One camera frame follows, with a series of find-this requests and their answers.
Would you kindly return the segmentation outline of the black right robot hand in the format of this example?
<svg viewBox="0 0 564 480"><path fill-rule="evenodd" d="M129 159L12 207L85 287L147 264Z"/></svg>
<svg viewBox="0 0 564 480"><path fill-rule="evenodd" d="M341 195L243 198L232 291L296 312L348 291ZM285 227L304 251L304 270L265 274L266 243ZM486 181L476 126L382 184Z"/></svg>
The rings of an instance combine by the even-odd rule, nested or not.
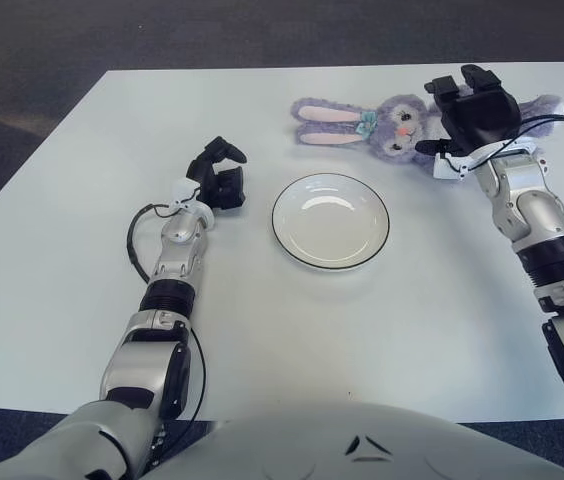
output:
<svg viewBox="0 0 564 480"><path fill-rule="evenodd" d="M492 71L473 64L462 66L461 73L469 88L467 95L460 93L451 76L438 77L424 85L441 112L441 125L448 137L417 142L418 153L466 157L518 132L520 109L514 97L502 88L501 80Z"/></svg>

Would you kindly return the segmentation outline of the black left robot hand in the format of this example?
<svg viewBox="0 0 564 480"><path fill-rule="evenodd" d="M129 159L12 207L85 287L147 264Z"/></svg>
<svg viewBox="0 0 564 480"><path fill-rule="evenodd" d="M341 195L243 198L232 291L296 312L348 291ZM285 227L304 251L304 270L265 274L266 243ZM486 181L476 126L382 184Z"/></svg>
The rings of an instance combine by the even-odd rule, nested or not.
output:
<svg viewBox="0 0 564 480"><path fill-rule="evenodd" d="M243 169L236 167L216 172L214 165L224 160L246 164L246 155L221 136L207 144L189 165L186 177L199 184L194 199L211 209L240 208L245 201Z"/></svg>

